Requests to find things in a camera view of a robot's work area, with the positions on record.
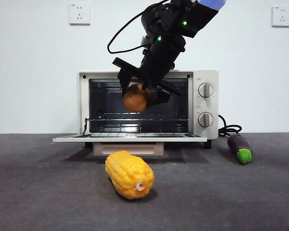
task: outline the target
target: power cord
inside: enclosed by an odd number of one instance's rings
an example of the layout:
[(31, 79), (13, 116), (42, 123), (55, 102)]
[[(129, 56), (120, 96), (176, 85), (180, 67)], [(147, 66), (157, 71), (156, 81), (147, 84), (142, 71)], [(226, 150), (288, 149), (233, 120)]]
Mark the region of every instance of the power cord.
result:
[[(157, 3), (157, 5), (163, 4), (164, 2), (167, 2), (169, 0), (163, 0)], [(149, 10), (150, 8), (146, 8), (144, 11), (140, 12), (139, 14), (137, 14), (135, 17), (133, 17), (131, 20), (129, 20), (123, 27), (121, 27), (121, 29), (112, 37), (112, 39), (110, 40), (110, 42), (107, 45), (107, 49), (108, 52), (111, 54), (118, 54), (118, 53), (125, 53), (125, 52), (129, 52), (129, 51), (133, 51), (136, 50), (138, 48), (144, 47), (144, 45), (138, 46), (138, 47), (134, 47), (128, 50), (124, 50), (124, 51), (111, 51), (110, 50), (110, 45), (112, 44), (112, 42), (116, 39), (116, 37), (122, 32), (122, 30), (124, 30), (132, 21), (134, 21), (136, 18), (138, 18), (139, 16), (143, 15), (147, 10)]]
[(227, 125), (224, 117), (222, 117), (221, 115), (218, 115), (218, 117), (222, 119), (224, 126), (223, 128), (218, 129), (219, 136), (221, 137), (230, 136), (229, 134), (230, 132), (235, 132), (236, 134), (238, 134), (242, 130), (242, 127), (240, 125), (236, 124)]

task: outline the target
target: toy fruit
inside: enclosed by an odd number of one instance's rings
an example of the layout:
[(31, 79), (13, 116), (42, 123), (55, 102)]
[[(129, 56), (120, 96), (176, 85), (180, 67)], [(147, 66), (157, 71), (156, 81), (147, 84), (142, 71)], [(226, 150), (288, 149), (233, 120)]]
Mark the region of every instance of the toy fruit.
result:
[(123, 96), (123, 105), (129, 112), (143, 112), (148, 104), (149, 90), (142, 90), (142, 84), (131, 85)]
[(228, 147), (236, 154), (241, 164), (247, 164), (252, 160), (252, 150), (249, 142), (244, 136), (240, 134), (231, 135), (228, 138), (227, 143)]
[(122, 196), (137, 199), (149, 193), (154, 173), (142, 158), (118, 151), (107, 157), (105, 165), (107, 175)]

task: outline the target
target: electrical outlet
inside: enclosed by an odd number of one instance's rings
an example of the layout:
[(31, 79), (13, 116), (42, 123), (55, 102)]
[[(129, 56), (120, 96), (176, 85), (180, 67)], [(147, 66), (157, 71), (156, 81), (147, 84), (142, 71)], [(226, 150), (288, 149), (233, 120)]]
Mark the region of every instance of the electrical outlet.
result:
[(289, 27), (289, 6), (272, 7), (272, 26)]
[(73, 3), (69, 6), (69, 23), (70, 25), (90, 25), (91, 13), (90, 4)]

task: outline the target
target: toy orange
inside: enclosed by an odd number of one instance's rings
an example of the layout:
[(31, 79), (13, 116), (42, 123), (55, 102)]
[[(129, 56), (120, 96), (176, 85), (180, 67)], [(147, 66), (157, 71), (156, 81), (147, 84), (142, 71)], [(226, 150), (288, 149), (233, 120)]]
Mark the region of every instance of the toy orange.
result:
[(143, 112), (148, 104), (149, 90), (142, 90), (142, 84), (131, 85), (123, 96), (123, 105), (129, 112)]

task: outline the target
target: toaster oven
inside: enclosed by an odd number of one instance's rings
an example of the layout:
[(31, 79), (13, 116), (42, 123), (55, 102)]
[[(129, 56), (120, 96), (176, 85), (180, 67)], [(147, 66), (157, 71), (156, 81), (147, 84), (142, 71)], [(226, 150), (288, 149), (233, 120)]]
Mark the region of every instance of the toaster oven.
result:
[[(127, 150), (135, 155), (164, 154), (165, 142), (204, 142), (218, 138), (218, 72), (171, 71), (164, 79), (181, 96), (148, 107), (126, 111), (115, 71), (80, 71), (78, 78), (79, 133), (53, 142), (83, 142), (94, 155)], [(131, 85), (139, 83), (131, 80)]]

